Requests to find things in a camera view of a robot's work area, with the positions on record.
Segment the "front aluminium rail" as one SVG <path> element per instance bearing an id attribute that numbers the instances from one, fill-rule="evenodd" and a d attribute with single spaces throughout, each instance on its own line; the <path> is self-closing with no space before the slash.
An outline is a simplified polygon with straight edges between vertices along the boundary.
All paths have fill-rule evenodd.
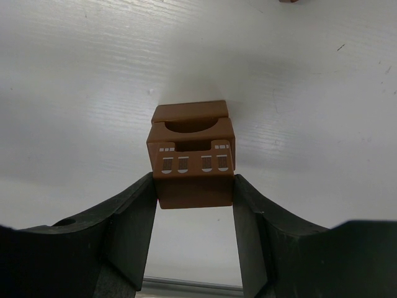
<path id="1" fill-rule="evenodd" d="M 202 289 L 211 289 L 217 291 L 242 292 L 243 288 L 239 286 L 230 286 L 226 284 L 214 284 L 208 282 L 186 281 L 181 279 L 166 279 L 145 276 L 143 278 L 143 287 L 159 287 L 160 285 L 196 287 Z"/>

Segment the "U-shaped brown wood block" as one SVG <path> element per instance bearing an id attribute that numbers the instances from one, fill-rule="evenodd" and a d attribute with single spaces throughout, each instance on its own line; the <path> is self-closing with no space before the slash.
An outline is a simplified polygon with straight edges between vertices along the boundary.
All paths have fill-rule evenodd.
<path id="1" fill-rule="evenodd" d="M 175 151 L 206 151 L 215 140 L 229 141 L 232 160 L 235 162 L 236 137 L 228 117 L 154 122 L 146 144 L 153 164 L 161 143 L 175 144 Z"/>

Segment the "notched brown wood block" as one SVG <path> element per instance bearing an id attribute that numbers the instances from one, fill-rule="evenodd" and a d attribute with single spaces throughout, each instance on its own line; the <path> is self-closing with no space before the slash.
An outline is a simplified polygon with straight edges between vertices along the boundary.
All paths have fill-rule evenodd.
<path id="1" fill-rule="evenodd" d="M 231 206 L 231 144 L 213 140 L 189 151 L 178 151 L 174 142 L 161 143 L 153 158 L 153 181 L 162 209 Z"/>

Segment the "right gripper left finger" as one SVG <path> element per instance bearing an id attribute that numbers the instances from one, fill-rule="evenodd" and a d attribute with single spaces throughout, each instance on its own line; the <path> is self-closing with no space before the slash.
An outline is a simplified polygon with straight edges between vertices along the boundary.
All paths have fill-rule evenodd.
<path id="1" fill-rule="evenodd" d="M 1 227 L 2 297 L 134 297 L 156 213 L 151 174 L 52 226 Z"/>

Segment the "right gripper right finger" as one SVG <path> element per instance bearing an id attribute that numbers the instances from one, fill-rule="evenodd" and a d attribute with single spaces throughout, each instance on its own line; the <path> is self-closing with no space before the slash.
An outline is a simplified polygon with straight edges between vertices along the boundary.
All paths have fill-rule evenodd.
<path id="1" fill-rule="evenodd" d="M 233 215 L 245 297 L 395 297 L 396 222 L 311 223 L 236 175 Z"/>

